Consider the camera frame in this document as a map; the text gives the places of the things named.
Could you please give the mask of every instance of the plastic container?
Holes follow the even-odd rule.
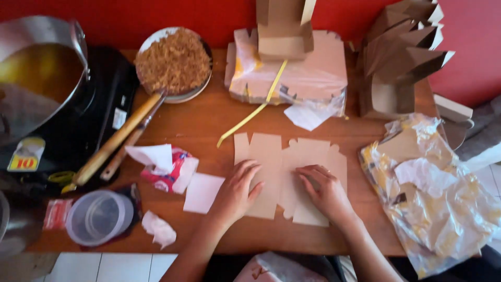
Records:
[[[75,202],[66,230],[75,243],[98,246],[124,232],[133,215],[129,198],[108,190],[94,191]]]

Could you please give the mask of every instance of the white paper scrap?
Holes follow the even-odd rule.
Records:
[[[131,158],[145,166],[155,166],[153,174],[166,175],[172,172],[172,146],[170,144],[145,147],[125,146],[125,151]]]
[[[195,173],[188,184],[183,211],[207,214],[224,182],[224,177]]]
[[[412,183],[433,198],[442,196],[447,187],[458,181],[457,177],[439,169],[426,158],[402,162],[395,167],[395,175],[398,183]]]
[[[335,111],[336,109],[333,107],[326,107],[325,109],[312,109],[308,106],[294,104],[288,107],[284,111],[284,114],[296,126],[312,131],[331,117]]]
[[[146,233],[153,235],[153,243],[161,245],[160,249],[176,241],[176,231],[165,220],[159,218],[151,211],[147,211],[144,214],[141,225]]]

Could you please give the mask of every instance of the yellow plastic strap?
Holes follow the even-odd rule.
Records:
[[[225,134],[223,134],[221,136],[221,138],[219,139],[219,141],[217,142],[217,147],[219,148],[219,146],[221,146],[221,143],[223,142],[223,140],[225,140],[228,136],[232,135],[235,131],[237,131],[240,127],[242,127],[244,124],[246,124],[249,120],[251,120],[253,117],[255,117],[260,111],[262,111],[262,109],[264,109],[266,107],[266,105],[268,105],[268,102],[271,100],[272,98],[272,95],[273,95],[273,90],[275,89],[275,87],[277,86],[277,83],[280,79],[280,76],[282,75],[282,72],[284,71],[285,69],[285,65],[287,65],[287,60],[285,60],[283,63],[282,63],[282,66],[280,67],[280,70],[277,74],[277,76],[275,77],[275,80],[273,81],[273,84],[272,84],[272,87],[270,88],[269,92],[268,92],[268,96],[266,97],[266,103],[264,104],[261,104],[261,106],[259,106],[255,111],[253,111],[250,115],[248,115],[246,118],[244,118],[241,122],[239,122],[237,125],[235,125],[232,129],[228,130],[228,132],[226,132]]]

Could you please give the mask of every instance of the black gas stove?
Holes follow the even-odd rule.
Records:
[[[28,136],[0,147],[0,173],[16,179],[31,195],[59,196],[72,175],[130,115],[139,86],[134,65],[118,50],[101,46],[88,48],[88,61],[90,79],[78,88],[82,93],[74,93],[74,106],[62,108]],[[30,161],[14,159],[26,138],[45,141],[36,171],[29,168]],[[99,175],[100,171],[79,191],[105,185]]]

